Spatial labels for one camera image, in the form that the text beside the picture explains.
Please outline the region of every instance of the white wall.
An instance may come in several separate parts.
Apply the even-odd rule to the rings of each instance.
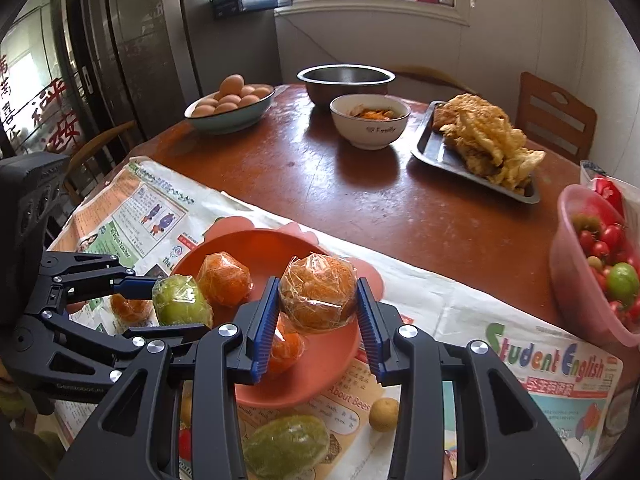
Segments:
[[[336,60],[423,65],[476,89],[514,119],[520,73],[533,72],[595,108],[591,158],[640,186],[640,53],[608,0],[476,0],[468,27],[359,10],[286,14],[276,26],[285,82]],[[406,80],[392,91],[424,102],[455,94]]]

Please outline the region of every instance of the pink plastic basket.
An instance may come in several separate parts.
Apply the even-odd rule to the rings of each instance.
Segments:
[[[620,341],[626,346],[640,344],[640,334],[630,332],[609,309],[609,301],[598,286],[571,218],[578,213],[599,216],[607,225],[624,224],[622,217],[606,200],[577,184],[568,186],[558,198],[558,231],[551,243],[549,266],[551,282],[567,330],[593,343]],[[628,242],[626,250],[638,254]]]

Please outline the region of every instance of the wooden table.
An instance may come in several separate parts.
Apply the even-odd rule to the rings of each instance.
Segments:
[[[548,152],[536,172],[540,203],[516,202],[412,157],[427,105],[408,104],[413,113],[404,134],[376,152],[351,146],[303,86],[288,86],[265,118],[244,132],[210,136],[183,121],[131,155],[149,156],[240,200],[562,326],[548,250],[558,195],[578,182],[578,167]],[[623,359],[625,376],[640,375],[637,349],[607,349]]]

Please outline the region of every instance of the white bowl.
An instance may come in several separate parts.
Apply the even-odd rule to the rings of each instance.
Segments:
[[[391,110],[398,117],[390,121],[361,119],[350,115],[358,106],[370,110]],[[362,150],[381,150],[396,140],[409,121],[411,109],[400,99],[387,95],[342,95],[329,105],[338,132],[353,146]]]
[[[191,113],[195,110],[198,102],[204,99],[203,97],[189,105],[189,107],[184,111],[184,117],[196,130],[207,132],[211,135],[225,135],[239,130],[244,130],[245,128],[257,123],[262,118],[271,106],[273,96],[275,94],[274,88],[270,85],[252,84],[252,86],[256,88],[268,88],[271,90],[271,93],[267,95],[267,97],[260,99],[257,103],[245,106],[244,108],[237,108],[236,110],[231,110],[218,115],[191,117]]]

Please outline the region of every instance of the green bowl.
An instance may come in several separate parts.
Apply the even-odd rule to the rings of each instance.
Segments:
[[[257,123],[271,106],[274,94],[275,90],[267,95],[267,97],[260,99],[257,103],[245,106],[244,108],[223,112],[218,115],[192,118],[191,113],[195,110],[196,105],[200,101],[200,99],[198,99],[196,102],[191,103],[184,111],[184,117],[189,121],[191,126],[198,131],[206,132],[211,135],[232,134]]]

